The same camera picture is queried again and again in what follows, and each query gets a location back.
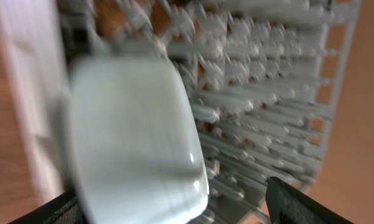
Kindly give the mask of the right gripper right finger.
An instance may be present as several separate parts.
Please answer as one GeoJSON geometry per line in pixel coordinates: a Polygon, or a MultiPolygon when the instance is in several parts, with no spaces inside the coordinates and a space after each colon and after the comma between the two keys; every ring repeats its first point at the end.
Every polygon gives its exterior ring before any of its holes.
{"type": "Polygon", "coordinates": [[[272,223],[352,224],[278,177],[270,177],[265,201],[272,223]]]}

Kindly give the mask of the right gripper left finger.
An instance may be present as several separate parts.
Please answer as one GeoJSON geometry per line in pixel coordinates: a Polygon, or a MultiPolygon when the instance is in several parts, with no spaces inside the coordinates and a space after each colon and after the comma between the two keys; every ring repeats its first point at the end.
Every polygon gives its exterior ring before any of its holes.
{"type": "Polygon", "coordinates": [[[83,224],[84,213],[74,190],[69,190],[9,224],[83,224]]]}

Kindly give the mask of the green bowl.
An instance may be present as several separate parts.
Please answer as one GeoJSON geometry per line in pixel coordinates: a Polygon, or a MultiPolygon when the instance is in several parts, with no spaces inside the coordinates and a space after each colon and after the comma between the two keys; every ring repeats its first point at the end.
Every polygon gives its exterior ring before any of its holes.
{"type": "Polygon", "coordinates": [[[188,223],[207,208],[200,140],[170,60],[81,58],[70,71],[64,118],[89,223],[188,223]]]}

